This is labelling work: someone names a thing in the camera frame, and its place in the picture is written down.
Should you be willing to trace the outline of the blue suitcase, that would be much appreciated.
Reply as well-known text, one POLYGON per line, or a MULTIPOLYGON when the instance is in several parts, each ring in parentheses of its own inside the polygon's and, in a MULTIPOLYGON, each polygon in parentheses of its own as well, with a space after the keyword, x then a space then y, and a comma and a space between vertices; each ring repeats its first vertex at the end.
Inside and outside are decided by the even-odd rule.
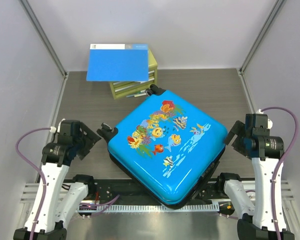
POLYGON ((194 199, 225 151, 226 127, 155 84, 116 126, 97 133, 110 159, 161 205, 179 209, 194 199))

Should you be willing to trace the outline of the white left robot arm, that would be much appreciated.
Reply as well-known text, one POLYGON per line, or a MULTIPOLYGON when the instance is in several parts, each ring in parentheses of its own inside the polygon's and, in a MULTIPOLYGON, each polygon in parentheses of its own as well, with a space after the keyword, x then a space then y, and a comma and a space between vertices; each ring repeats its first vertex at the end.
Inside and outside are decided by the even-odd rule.
POLYGON ((42 149, 41 167, 30 164, 39 173, 40 183, 24 227, 14 232, 15 240, 66 239, 67 227, 82 200, 91 200, 96 195, 94 178, 78 174, 60 200, 72 160, 83 160, 101 138, 79 120, 63 119, 48 130, 54 138, 42 149))

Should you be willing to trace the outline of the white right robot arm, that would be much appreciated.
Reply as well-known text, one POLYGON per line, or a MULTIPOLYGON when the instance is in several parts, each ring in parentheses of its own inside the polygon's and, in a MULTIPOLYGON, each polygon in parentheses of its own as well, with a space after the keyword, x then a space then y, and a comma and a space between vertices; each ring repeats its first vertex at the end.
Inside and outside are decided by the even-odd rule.
POLYGON ((216 194, 231 200, 237 212, 237 235, 241 240, 293 240, 283 214, 281 174, 286 153, 284 141, 272 136, 272 121, 261 110, 236 121, 224 143, 251 160, 254 171, 252 201, 235 173, 221 173, 216 194))

